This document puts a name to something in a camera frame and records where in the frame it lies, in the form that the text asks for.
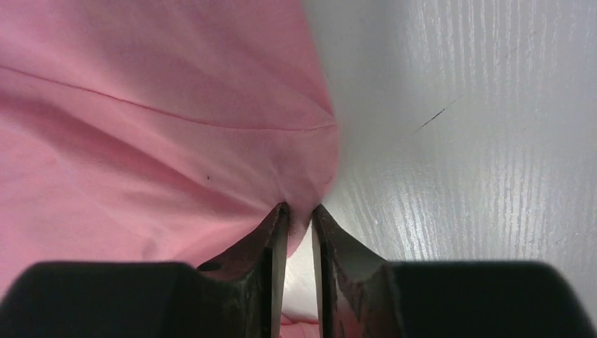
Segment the pink t shirt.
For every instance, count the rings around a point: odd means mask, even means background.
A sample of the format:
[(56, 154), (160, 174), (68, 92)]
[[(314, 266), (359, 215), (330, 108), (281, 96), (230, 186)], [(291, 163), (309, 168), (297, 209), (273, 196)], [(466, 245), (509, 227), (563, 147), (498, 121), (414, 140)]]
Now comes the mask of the pink t shirt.
[(198, 266), (337, 175), (300, 1), (1, 2), (1, 302), (48, 261)]

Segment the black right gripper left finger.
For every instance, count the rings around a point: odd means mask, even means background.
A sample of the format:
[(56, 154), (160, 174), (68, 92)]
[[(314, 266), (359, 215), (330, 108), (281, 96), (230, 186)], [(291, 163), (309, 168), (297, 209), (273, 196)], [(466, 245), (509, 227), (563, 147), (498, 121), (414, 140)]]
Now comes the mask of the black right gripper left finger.
[(1, 302), (2, 337), (278, 337), (289, 207), (192, 266), (36, 263)]

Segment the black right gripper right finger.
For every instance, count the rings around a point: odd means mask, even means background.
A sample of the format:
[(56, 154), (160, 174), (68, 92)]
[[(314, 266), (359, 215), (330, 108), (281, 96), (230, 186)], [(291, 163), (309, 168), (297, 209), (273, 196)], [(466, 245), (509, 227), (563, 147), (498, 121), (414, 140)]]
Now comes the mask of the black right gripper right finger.
[(538, 261), (388, 261), (312, 214), (322, 337), (595, 337), (583, 306)]

